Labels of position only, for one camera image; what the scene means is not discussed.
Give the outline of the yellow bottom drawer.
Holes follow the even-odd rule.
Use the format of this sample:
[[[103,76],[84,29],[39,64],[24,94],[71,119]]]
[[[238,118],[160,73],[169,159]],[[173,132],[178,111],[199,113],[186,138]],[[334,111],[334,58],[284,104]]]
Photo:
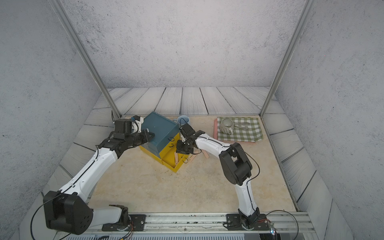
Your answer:
[[[183,164],[188,162],[188,157],[189,155],[177,153],[176,148],[174,148],[162,158],[162,164],[176,173]]]

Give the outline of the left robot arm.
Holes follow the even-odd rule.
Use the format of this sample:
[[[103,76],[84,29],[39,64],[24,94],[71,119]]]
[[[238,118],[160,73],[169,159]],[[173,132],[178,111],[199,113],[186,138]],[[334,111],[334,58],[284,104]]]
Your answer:
[[[127,150],[150,142],[155,134],[149,130],[140,133],[111,132],[98,146],[86,165],[58,191],[49,191],[43,198],[48,229],[81,235],[88,228],[112,225],[119,231],[132,226],[128,208],[110,205],[91,209],[86,200],[107,169]]]

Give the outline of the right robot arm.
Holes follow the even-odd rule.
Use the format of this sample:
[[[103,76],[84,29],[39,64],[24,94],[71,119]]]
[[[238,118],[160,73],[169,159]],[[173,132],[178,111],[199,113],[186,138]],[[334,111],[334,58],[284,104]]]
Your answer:
[[[220,160],[226,179],[236,189],[240,225],[253,229],[261,214],[251,188],[253,166],[242,146],[220,142],[203,131],[196,132],[189,124],[182,125],[179,132],[182,138],[177,141],[177,153],[194,154],[195,149],[200,149]]]

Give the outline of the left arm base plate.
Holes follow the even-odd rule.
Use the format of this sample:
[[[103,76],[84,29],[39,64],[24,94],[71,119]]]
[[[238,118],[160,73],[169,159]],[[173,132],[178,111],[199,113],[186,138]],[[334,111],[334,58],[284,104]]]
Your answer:
[[[104,224],[102,226],[103,232],[142,232],[144,231],[146,215],[144,214],[130,214],[121,217],[117,223]]]

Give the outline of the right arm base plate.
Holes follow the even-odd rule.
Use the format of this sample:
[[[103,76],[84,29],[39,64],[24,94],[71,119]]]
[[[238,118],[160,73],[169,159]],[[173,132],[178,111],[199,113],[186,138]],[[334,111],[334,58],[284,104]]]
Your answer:
[[[269,231],[271,228],[265,214],[254,214],[249,217],[227,214],[223,226],[229,231]]]

